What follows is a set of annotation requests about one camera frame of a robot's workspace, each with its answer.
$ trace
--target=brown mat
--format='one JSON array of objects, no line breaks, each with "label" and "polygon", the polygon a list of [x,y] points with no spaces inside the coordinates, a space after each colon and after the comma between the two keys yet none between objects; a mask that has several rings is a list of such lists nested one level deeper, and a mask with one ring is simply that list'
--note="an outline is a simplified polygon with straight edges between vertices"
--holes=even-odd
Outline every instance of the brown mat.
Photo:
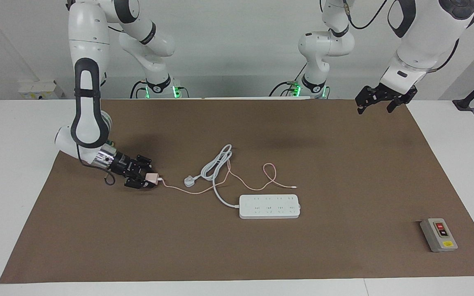
[{"label": "brown mat", "polygon": [[[0,283],[474,275],[474,223],[406,107],[353,101],[104,101],[111,138],[181,186],[227,143],[265,194],[299,196],[295,220],[242,220],[213,192],[103,183],[59,154]],[[209,184],[198,180],[194,190]],[[235,178],[220,194],[250,194]],[[445,218],[459,249],[431,253],[417,221]]]}]

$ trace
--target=white cable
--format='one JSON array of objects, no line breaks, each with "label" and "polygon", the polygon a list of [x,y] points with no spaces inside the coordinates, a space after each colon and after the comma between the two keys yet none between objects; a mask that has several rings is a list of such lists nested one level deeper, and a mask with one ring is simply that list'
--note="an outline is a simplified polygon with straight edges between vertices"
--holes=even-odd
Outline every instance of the white cable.
[{"label": "white cable", "polygon": [[209,163],[207,163],[202,169],[201,174],[194,177],[193,180],[197,180],[199,177],[202,177],[205,180],[211,181],[213,185],[213,191],[215,191],[215,195],[217,195],[218,200],[220,200],[225,206],[229,206],[230,208],[239,208],[239,205],[229,204],[222,197],[219,195],[217,191],[217,186],[215,184],[215,180],[217,179],[218,173],[221,170],[222,166],[224,166],[232,157],[232,146],[228,144],[222,148],[220,153]]},{"label": "white cable", "polygon": [[[232,175],[234,177],[236,177],[237,179],[239,179],[245,186],[246,188],[250,189],[250,190],[253,190],[253,191],[261,191],[263,189],[265,189],[269,184],[276,184],[277,186],[279,187],[283,187],[283,188],[289,188],[289,189],[296,189],[297,186],[286,186],[286,185],[283,185],[283,184],[280,184],[278,182],[275,181],[276,177],[277,177],[277,169],[275,168],[275,165],[273,165],[272,163],[265,163],[263,165],[263,172],[265,173],[265,175],[267,176],[267,178],[269,179],[269,182],[267,182],[262,188],[260,189],[254,189],[254,188],[251,188],[249,187],[245,182],[244,180],[242,180],[242,178],[240,178],[239,176],[237,176],[235,173],[233,173],[231,171],[231,165],[230,165],[230,157],[232,156],[232,146],[231,144],[228,144],[226,146],[224,146],[224,148],[222,148],[222,150],[220,151],[220,153],[217,155],[216,158],[214,158],[212,161],[210,161],[209,163],[207,163],[201,170],[201,174],[198,175],[198,176],[195,176],[195,177],[192,177],[192,176],[188,176],[186,179],[184,179],[184,185],[186,185],[186,187],[192,187],[194,184],[195,184],[195,180],[197,180],[198,178],[202,177],[203,179],[205,180],[208,180],[208,181],[211,181],[212,182],[212,186],[205,189],[204,191],[201,191],[201,192],[190,192],[190,191],[187,191],[187,190],[184,190],[184,189],[181,189],[181,188],[178,188],[178,187],[175,187],[175,186],[170,186],[170,185],[167,185],[165,180],[163,178],[158,178],[159,181],[161,181],[163,184],[164,184],[164,187],[167,187],[167,188],[173,188],[173,189],[176,189],[176,190],[180,190],[182,192],[185,192],[185,193],[188,193],[188,194],[194,194],[194,195],[197,195],[197,194],[202,194],[202,193],[206,193],[207,191],[213,189],[213,191],[215,191],[215,194],[218,198],[218,200],[220,200],[222,202],[222,204],[224,204],[225,206],[229,206],[230,208],[239,208],[239,205],[232,205],[232,204],[229,204],[227,203],[226,201],[224,201],[222,199],[222,197],[219,195],[218,191],[217,191],[217,186],[223,184],[224,182],[226,182],[226,179],[228,179],[228,175]],[[217,179],[217,176],[218,176],[218,173],[220,172],[222,166],[224,165],[227,165],[228,167],[228,171],[226,172],[226,176],[224,177],[224,180],[222,180],[222,182],[219,182],[219,183],[215,183],[216,182],[216,179]],[[271,177],[267,171],[266,171],[266,167],[267,166],[271,166],[273,168],[273,172],[274,172],[274,176]]]}]

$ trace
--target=white power strip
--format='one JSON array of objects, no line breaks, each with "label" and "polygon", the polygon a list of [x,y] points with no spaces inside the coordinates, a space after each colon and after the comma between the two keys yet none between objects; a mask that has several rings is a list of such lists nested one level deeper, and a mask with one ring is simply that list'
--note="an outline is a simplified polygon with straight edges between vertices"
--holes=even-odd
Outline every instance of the white power strip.
[{"label": "white power strip", "polygon": [[241,219],[295,219],[300,211],[295,194],[253,194],[239,198]]}]

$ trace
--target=white plug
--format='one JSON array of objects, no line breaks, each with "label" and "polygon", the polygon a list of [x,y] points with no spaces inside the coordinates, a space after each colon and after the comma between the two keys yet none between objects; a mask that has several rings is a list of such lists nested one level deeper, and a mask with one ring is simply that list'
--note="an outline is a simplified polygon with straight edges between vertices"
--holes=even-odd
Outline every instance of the white plug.
[{"label": "white plug", "polygon": [[186,185],[186,187],[188,188],[192,187],[193,185],[195,185],[195,178],[192,176],[188,176],[184,179],[184,185]]}]

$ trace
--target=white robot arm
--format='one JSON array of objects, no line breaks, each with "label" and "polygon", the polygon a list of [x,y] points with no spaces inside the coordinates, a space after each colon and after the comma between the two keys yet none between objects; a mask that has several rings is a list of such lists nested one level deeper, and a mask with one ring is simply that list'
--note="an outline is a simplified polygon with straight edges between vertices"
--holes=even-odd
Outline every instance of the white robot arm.
[{"label": "white robot arm", "polygon": [[357,95],[359,114],[380,101],[391,101],[389,113],[409,103],[417,92],[414,85],[474,22],[474,0],[429,0],[421,7],[415,0],[395,0],[388,22],[401,45],[380,84],[365,86]]},{"label": "white robot arm", "polygon": [[163,59],[163,57],[173,54],[175,44],[171,37],[165,40],[166,42],[163,44],[165,47],[155,49],[151,46],[151,42],[145,46],[124,32],[121,32],[119,37],[121,47],[137,59],[143,67],[145,83],[149,87],[150,96],[153,98],[170,97],[170,95],[174,97],[180,96],[176,88],[178,82],[167,71],[167,66]]},{"label": "white robot arm", "polygon": [[[146,46],[153,56],[171,56],[175,51],[173,39],[162,34],[150,19],[139,14],[138,0],[68,0],[67,8],[69,44],[75,72],[76,115],[72,125],[62,126],[58,131],[56,146],[87,167],[107,171],[111,176],[112,172],[126,177],[127,187],[154,187],[156,180],[152,178],[156,174],[151,169],[151,160],[141,155],[131,159],[117,151],[108,140],[112,121],[100,108],[100,82],[109,65],[107,24],[119,23],[126,32],[121,34],[121,41],[130,38],[126,36],[129,35],[140,43],[139,46]],[[136,46],[129,48],[136,48],[134,53],[141,50]],[[153,69],[152,65],[145,64],[143,58],[139,62],[145,68]],[[160,69],[166,71],[165,64]],[[162,82],[159,77],[163,77],[163,73],[159,73],[148,77],[148,81],[155,79],[155,83]]]},{"label": "white robot arm", "polygon": [[299,39],[299,51],[307,59],[305,73],[297,80],[300,95],[313,98],[324,92],[330,65],[327,56],[346,56],[354,49],[354,36],[349,32],[349,21],[342,0],[327,0],[322,20],[329,27],[327,32],[309,32]]}]

